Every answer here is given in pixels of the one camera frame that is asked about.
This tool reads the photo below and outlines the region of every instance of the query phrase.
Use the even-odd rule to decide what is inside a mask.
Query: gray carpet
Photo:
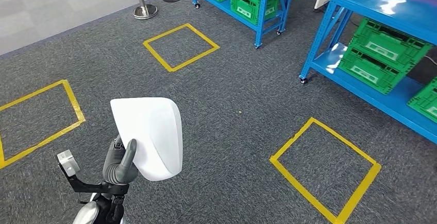
[[[437,146],[318,74],[299,83],[323,15],[313,12],[314,1],[293,0],[287,31],[267,35],[259,50],[251,30],[206,2],[197,10],[191,0],[152,0],[160,11],[149,21],[122,10],[0,56],[0,105],[67,79],[86,118],[0,170],[0,223],[71,223],[81,206],[55,155],[70,149],[80,177],[98,182],[117,133],[109,101],[143,96],[178,104],[184,165],[172,179],[131,184],[125,203],[130,223],[329,223],[268,160],[310,117],[382,165],[348,223],[436,223]],[[142,43],[184,23],[221,48],[169,73]],[[350,24],[342,41],[355,29]],[[171,65],[208,46],[181,32],[186,40],[156,42]],[[2,111],[0,120],[7,156],[75,121],[62,89]],[[279,160],[334,214],[369,169],[317,126]]]

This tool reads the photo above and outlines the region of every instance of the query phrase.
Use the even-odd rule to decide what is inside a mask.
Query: yellow tape square
[[[368,171],[367,175],[358,185],[357,189],[354,191],[352,196],[349,198],[348,202],[344,205],[343,209],[340,211],[338,216],[333,215],[325,206],[323,206],[309,191],[301,185],[296,178],[294,178],[291,173],[278,161],[279,157],[284,154],[284,152],[310,127],[311,124],[319,125],[324,128],[326,131],[331,133],[337,139],[345,143],[351,149],[353,149],[356,153],[363,156],[366,160],[368,160],[372,167]],[[323,124],[322,122],[316,120],[311,117],[304,126],[292,137],[289,139],[272,157],[270,157],[270,162],[281,172],[281,174],[291,183],[292,186],[296,188],[325,218],[327,218],[333,224],[344,224],[349,216],[351,215],[354,208],[357,206],[360,199],[363,197],[364,193],[373,182],[373,180],[378,175],[381,170],[381,165],[378,164],[374,159],[352,144],[350,141],[346,140],[340,134]]]
[[[78,127],[81,123],[83,123],[85,121],[85,117],[84,117],[82,111],[80,110],[79,103],[77,102],[76,97],[73,94],[73,90],[71,89],[70,84],[68,83],[67,80],[57,81],[57,82],[55,82],[53,84],[50,84],[50,85],[48,85],[48,86],[46,86],[46,87],[44,87],[44,88],[42,88],[40,90],[37,90],[37,91],[35,91],[33,93],[30,93],[30,94],[28,94],[26,96],[23,96],[23,97],[21,97],[21,98],[19,98],[17,100],[14,100],[14,101],[12,101],[10,103],[7,103],[6,105],[3,105],[3,106],[0,107],[0,111],[4,110],[6,108],[12,107],[12,106],[14,106],[14,105],[16,105],[16,104],[18,104],[20,102],[23,102],[23,101],[27,100],[27,99],[30,99],[30,98],[38,95],[38,94],[41,94],[41,93],[43,93],[43,92],[45,92],[45,91],[47,91],[49,89],[52,89],[52,88],[54,88],[54,87],[56,87],[56,86],[58,86],[60,84],[62,84],[64,86],[65,92],[67,93],[67,96],[68,96],[68,98],[70,100],[70,103],[71,103],[73,109],[74,109],[74,112],[75,112],[75,114],[77,116],[78,121],[75,122],[74,124],[64,128],[64,129],[62,129],[61,131],[58,131],[55,134],[49,136],[48,138],[46,138],[42,142],[38,143],[37,145],[35,145],[33,147],[30,147],[30,148],[28,148],[28,149],[26,149],[24,151],[19,152],[18,154],[12,156],[11,158],[9,158],[7,160],[5,160],[5,156],[4,156],[4,152],[3,152],[2,139],[1,139],[1,136],[0,136],[0,169],[2,169],[4,167],[14,163],[15,161],[17,161],[17,160],[19,160],[19,159],[21,159],[21,158],[23,158],[25,156],[27,156],[28,154],[32,153],[36,149],[46,145],[47,143],[53,141],[54,139],[64,135],[65,133],[71,131],[72,129]]]
[[[175,66],[175,67],[171,67],[151,46],[150,46],[150,42],[152,42],[152,41],[155,41],[155,40],[157,40],[157,39],[159,39],[159,38],[162,38],[162,37],[164,37],[164,36],[166,36],[166,35],[169,35],[169,34],[171,34],[171,33],[173,33],[173,32],[176,32],[176,31],[178,31],[178,30],[181,30],[181,29],[183,29],[183,28],[185,28],[185,27],[187,27],[187,28],[189,28],[191,31],[193,31],[193,32],[195,32],[199,37],[201,37],[202,39],[204,39],[206,42],[208,42],[211,46],[212,46],[212,48],[211,49],[209,49],[209,50],[207,50],[207,51],[205,51],[205,52],[203,52],[203,53],[201,53],[201,54],[199,54],[199,55],[197,55],[197,56],[195,56],[194,58],[191,58],[191,59],[189,59],[189,60],[187,60],[187,61],[185,61],[185,62],[183,62],[183,63],[181,63],[181,64],[179,64],[179,65],[177,65],[177,66]],[[149,50],[149,52],[162,64],[162,66],[164,66],[164,68],[165,69],[167,69],[167,71],[169,71],[169,72],[174,72],[174,71],[177,71],[177,70],[179,70],[179,69],[181,69],[182,67],[185,67],[185,66],[187,66],[188,64],[190,64],[190,63],[192,63],[192,62],[194,62],[194,61],[196,61],[197,59],[199,59],[199,58],[201,58],[201,57],[204,57],[204,56],[206,56],[206,55],[208,55],[208,54],[210,54],[211,52],[213,52],[213,51],[215,51],[215,50],[217,50],[217,49],[219,49],[220,48],[220,46],[218,46],[217,44],[215,44],[212,40],[210,40],[208,37],[206,37],[203,33],[201,33],[199,30],[197,30],[196,28],[194,28],[193,26],[191,26],[191,24],[190,23],[186,23],[186,24],[183,24],[183,25],[181,25],[181,26],[179,26],[179,27],[175,27],[175,28],[173,28],[172,30],[169,30],[169,31],[167,31],[167,32],[165,32],[165,33],[162,33],[162,34],[160,34],[160,35],[158,35],[158,36],[155,36],[155,37],[153,37],[153,38],[151,38],[151,39],[148,39],[148,40],[146,40],[146,41],[144,41],[144,43],[143,43],[143,45]]]

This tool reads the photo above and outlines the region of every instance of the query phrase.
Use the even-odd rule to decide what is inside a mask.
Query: white cover
[[[112,114],[126,147],[137,140],[133,159],[150,181],[171,178],[182,170],[182,124],[179,109],[167,98],[111,100]]]

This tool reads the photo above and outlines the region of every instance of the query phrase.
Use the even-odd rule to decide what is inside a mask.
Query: black bracket
[[[58,164],[73,188],[74,192],[79,193],[108,193],[113,195],[126,195],[129,190],[129,184],[116,185],[103,181],[100,184],[87,184],[77,178],[76,175],[68,176],[61,164]]]

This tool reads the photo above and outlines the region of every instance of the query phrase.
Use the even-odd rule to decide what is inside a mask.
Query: blue metal shelf
[[[300,73],[301,82],[306,81],[312,68],[437,144],[437,123],[407,106],[422,85],[405,77],[388,95],[383,95],[337,69],[347,49],[339,38],[352,12],[437,44],[437,0],[331,0]],[[325,52],[316,57],[329,34],[333,35]]]
[[[437,0],[338,0],[338,5],[437,44]]]
[[[343,44],[335,45],[312,61],[311,67],[427,139],[437,142],[437,123],[407,106],[408,100],[423,86],[405,77],[388,95],[383,95],[357,78],[337,69],[346,49]]]
[[[265,5],[267,3],[267,0],[261,0],[261,8],[259,10],[259,22],[257,25],[254,25],[238,14],[235,14],[231,10],[231,4],[230,0],[225,0],[223,2],[217,2],[216,0],[206,0],[207,2],[211,3],[212,5],[216,6],[217,8],[223,10],[228,15],[232,16],[233,18],[237,19],[244,25],[248,26],[250,29],[254,30],[256,32],[255,37],[255,48],[258,48],[261,46],[261,40],[262,36],[272,30],[278,30],[278,32],[285,31],[285,24],[287,22],[287,16],[288,11],[290,9],[291,0],[279,0],[281,9],[276,12],[276,16],[271,19],[267,19],[264,22],[264,13],[265,13]],[[198,4],[197,0],[193,0],[193,4]],[[276,23],[273,23],[272,25],[269,25],[269,27],[264,28],[265,24],[272,22],[273,20],[279,20]]]
[[[252,30],[257,30],[258,27],[257,27],[256,25],[250,23],[249,21],[247,21],[246,19],[242,18],[241,16],[239,16],[238,14],[234,13],[234,12],[231,10],[231,0],[224,0],[223,2],[217,2],[216,0],[206,0],[206,1],[208,1],[208,2],[211,3],[212,5],[216,6],[217,8],[223,10],[225,13],[227,13],[228,15],[232,16],[233,18],[237,19],[238,21],[242,22],[244,25],[248,26],[248,27],[251,28]],[[271,19],[268,19],[268,20],[264,21],[264,23],[269,23],[269,22],[272,21],[273,19],[275,19],[275,18],[277,18],[277,17],[281,17],[282,14],[283,14],[282,10],[278,10],[278,11],[276,12],[276,16],[275,16],[275,17],[273,17],[273,18],[271,18]],[[281,22],[277,22],[277,23],[275,23],[275,24],[272,25],[272,26],[274,26],[274,28],[277,28],[277,27],[279,27],[280,24],[281,24]],[[265,30],[263,31],[263,33],[269,32],[269,31],[271,31],[272,29],[269,30],[269,31],[266,31],[266,30],[268,30],[268,29],[265,29]]]

